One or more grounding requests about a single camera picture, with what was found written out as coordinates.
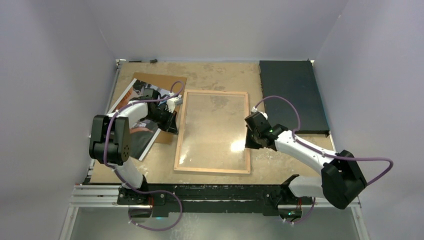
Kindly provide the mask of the printed photo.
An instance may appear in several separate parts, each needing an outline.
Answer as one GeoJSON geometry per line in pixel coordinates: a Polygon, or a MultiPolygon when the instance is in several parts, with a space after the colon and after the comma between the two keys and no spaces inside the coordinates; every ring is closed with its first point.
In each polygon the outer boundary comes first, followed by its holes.
{"type": "MultiPolygon", "coordinates": [[[[150,83],[145,83],[137,79],[133,79],[130,86],[127,87],[126,93],[122,94],[120,98],[112,105],[111,109],[106,115],[114,112],[115,110],[124,106],[132,98],[140,97],[144,90],[155,89],[164,96],[172,92],[171,90],[164,90],[150,83]]],[[[154,140],[161,132],[158,125],[150,120],[138,120],[130,127],[131,148],[130,157],[142,160],[149,151],[154,140]]]]}

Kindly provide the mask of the brown backing board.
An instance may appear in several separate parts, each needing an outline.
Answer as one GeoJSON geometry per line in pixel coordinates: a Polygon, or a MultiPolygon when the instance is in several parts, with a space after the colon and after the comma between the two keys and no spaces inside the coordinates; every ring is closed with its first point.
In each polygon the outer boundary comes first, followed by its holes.
{"type": "MultiPolygon", "coordinates": [[[[167,91],[170,91],[172,85],[177,81],[183,82],[184,85],[187,83],[187,78],[183,76],[135,72],[132,77],[134,79],[140,80],[141,82],[151,84],[167,91]]],[[[172,133],[161,131],[154,142],[158,144],[170,145],[173,142],[174,136],[175,135],[172,133]]]]}

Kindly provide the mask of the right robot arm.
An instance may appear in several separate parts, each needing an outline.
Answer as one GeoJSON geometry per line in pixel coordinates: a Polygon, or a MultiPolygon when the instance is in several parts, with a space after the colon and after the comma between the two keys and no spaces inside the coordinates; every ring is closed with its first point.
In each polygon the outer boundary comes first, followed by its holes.
{"type": "Polygon", "coordinates": [[[303,197],[322,198],[344,210],[367,187],[349,151],[337,153],[320,148],[283,125],[271,126],[261,112],[253,112],[244,120],[247,149],[272,149],[297,159],[319,174],[318,177],[292,175],[282,184],[280,196],[284,202],[292,204],[303,197]]]}

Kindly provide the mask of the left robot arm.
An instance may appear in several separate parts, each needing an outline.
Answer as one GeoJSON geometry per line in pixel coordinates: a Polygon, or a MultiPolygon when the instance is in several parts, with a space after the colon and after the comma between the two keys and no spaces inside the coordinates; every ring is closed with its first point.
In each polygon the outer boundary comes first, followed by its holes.
{"type": "Polygon", "coordinates": [[[130,127],[139,120],[149,120],[157,124],[163,132],[178,134],[176,125],[179,93],[161,95],[153,88],[131,98],[124,106],[107,115],[96,115],[92,120],[88,153],[91,159],[110,168],[120,179],[124,192],[138,205],[146,203],[149,190],[145,177],[130,161],[130,127]]]}

